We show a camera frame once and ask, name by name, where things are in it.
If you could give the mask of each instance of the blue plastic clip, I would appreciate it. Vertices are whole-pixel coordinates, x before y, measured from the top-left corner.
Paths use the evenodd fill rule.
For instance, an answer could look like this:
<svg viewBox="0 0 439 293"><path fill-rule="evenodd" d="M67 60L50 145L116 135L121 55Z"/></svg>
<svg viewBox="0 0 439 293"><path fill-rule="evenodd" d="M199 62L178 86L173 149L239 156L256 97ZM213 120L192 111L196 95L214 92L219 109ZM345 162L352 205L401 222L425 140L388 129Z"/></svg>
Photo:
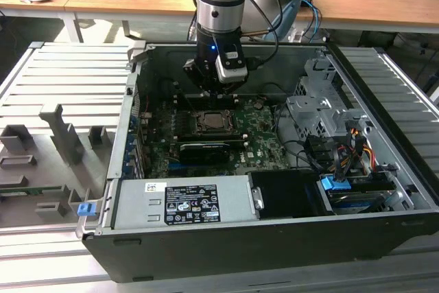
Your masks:
<svg viewBox="0 0 439 293"><path fill-rule="evenodd" d="M323 189L325 191L327 190L350 190L352 189L351 184L349 183L349 181L347 181L346 179L344 179L343 181L339 182L334 180L334 176L330 175L330 176L326 176L325 178L322 179L322 185L323 185Z"/></svg>
<svg viewBox="0 0 439 293"><path fill-rule="evenodd" d="M95 202L83 202L78 207L78 216L95 216L96 215L96 203Z"/></svg>

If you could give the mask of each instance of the metal grating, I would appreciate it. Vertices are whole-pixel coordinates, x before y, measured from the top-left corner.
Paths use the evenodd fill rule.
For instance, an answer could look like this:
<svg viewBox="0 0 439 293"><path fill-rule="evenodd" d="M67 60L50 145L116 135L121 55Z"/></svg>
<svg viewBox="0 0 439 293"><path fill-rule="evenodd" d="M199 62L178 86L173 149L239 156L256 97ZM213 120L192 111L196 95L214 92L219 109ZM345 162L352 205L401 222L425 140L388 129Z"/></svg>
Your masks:
<svg viewBox="0 0 439 293"><path fill-rule="evenodd" d="M341 48L370 90L439 176L439 110L385 54L374 49ZM343 90L355 108L357 100Z"/></svg>
<svg viewBox="0 0 439 293"><path fill-rule="evenodd" d="M307 90L305 89L305 87L299 82L297 84L296 90L294 91L295 96L299 96L299 95L306 95L307 94Z"/></svg>
<svg viewBox="0 0 439 293"><path fill-rule="evenodd" d="M62 104L65 123L76 132L93 125L116 130L130 73L128 46L45 43L30 49L12 83L0 91L0 134L8 124L24 124L31 134L50 134L38 117L44 104Z"/></svg>

